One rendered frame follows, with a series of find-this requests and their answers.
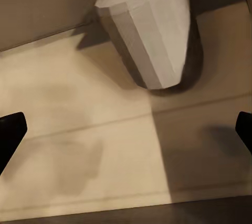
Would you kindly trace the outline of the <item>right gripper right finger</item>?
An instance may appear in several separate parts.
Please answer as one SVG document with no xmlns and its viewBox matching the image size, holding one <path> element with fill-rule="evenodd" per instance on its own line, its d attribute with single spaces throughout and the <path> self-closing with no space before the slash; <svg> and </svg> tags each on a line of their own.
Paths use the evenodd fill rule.
<svg viewBox="0 0 252 224">
<path fill-rule="evenodd" d="M 243 111 L 240 112 L 235 130 L 252 154 L 252 114 Z"/>
</svg>

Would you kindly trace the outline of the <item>pillar candle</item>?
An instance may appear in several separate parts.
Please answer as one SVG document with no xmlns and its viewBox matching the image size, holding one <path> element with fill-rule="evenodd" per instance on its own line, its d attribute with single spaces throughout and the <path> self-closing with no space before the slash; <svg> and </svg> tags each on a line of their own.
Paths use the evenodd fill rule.
<svg viewBox="0 0 252 224">
<path fill-rule="evenodd" d="M 97 0 L 95 9 L 138 86 L 175 86 L 202 65 L 192 0 Z"/>
</svg>

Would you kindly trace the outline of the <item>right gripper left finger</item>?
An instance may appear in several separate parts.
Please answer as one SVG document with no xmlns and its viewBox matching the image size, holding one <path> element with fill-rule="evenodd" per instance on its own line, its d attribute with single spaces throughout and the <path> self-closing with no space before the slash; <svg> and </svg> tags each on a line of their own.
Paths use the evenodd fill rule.
<svg viewBox="0 0 252 224">
<path fill-rule="evenodd" d="M 27 133 L 23 112 L 0 118 L 0 174 Z"/>
</svg>

